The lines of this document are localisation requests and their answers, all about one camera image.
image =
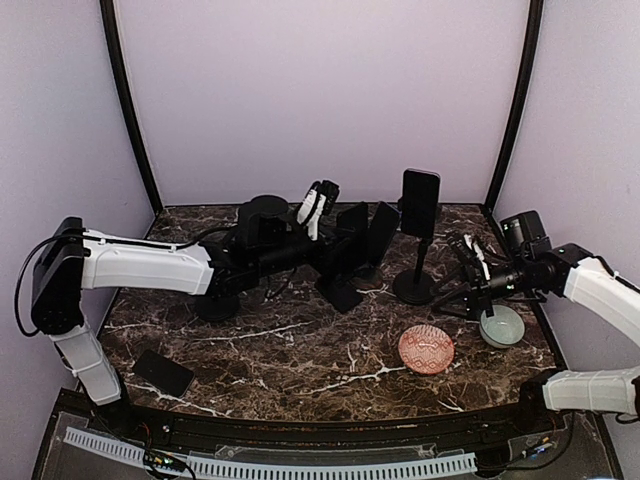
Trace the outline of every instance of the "round black base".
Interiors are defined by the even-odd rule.
[[[200,319],[209,323],[220,323],[229,320],[240,309],[240,299],[235,297],[216,298],[198,297],[196,313]]]
[[[357,270],[350,283],[358,290],[379,290],[384,286],[384,279],[379,268],[369,267]]]
[[[400,272],[393,280],[393,293],[409,305],[426,305],[433,300],[431,287],[436,283],[430,275],[422,272],[419,283],[413,283],[414,270]]]

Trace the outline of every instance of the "marble tabletop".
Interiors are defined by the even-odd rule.
[[[211,226],[232,223],[234,206],[171,207],[149,238],[182,242]],[[475,205],[444,205],[425,271],[441,278],[455,266],[446,244],[451,233],[472,233],[500,252]],[[298,269],[273,300],[266,280],[240,296],[236,317],[212,325],[197,318],[186,294],[122,289],[100,341],[123,374],[134,403],[200,415],[275,421],[372,421],[468,412],[516,402],[523,381],[554,366],[532,310],[511,303],[526,324],[524,339],[498,350],[481,338],[477,322],[434,315],[428,307],[400,303],[394,276],[412,268],[417,242],[397,233],[382,265],[384,286],[340,314],[315,290],[317,274]],[[287,274],[271,279],[273,286]],[[417,324],[437,326],[455,345],[443,373],[418,375],[398,354],[398,339]],[[168,396],[132,373],[145,349],[195,372],[182,398]]]

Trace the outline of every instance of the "pink plate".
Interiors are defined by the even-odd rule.
[[[455,354],[453,340],[431,325],[416,325],[406,330],[398,342],[400,358],[417,373],[440,373],[451,364]]]

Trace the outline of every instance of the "slotted white strip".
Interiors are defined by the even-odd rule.
[[[68,427],[64,442],[120,463],[143,467],[143,449],[119,440]],[[335,467],[264,465],[172,455],[186,461],[202,480],[425,480],[477,471],[473,453],[413,462]]]

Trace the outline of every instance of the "white wall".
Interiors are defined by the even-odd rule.
[[[0,65],[0,469],[2,478],[23,480],[31,478],[59,388],[73,383],[51,342],[25,339],[15,325],[12,295],[22,260],[65,216],[140,235],[152,212],[97,1],[0,2]],[[93,327],[112,294],[85,302]]]
[[[578,243],[640,282],[640,3],[546,2],[530,93],[496,217],[540,212],[555,245]],[[552,300],[575,369],[640,364],[595,315]],[[611,424],[626,478],[640,478],[640,427]]]
[[[527,0],[120,1],[139,118],[167,204],[396,200],[409,166],[482,202]]]

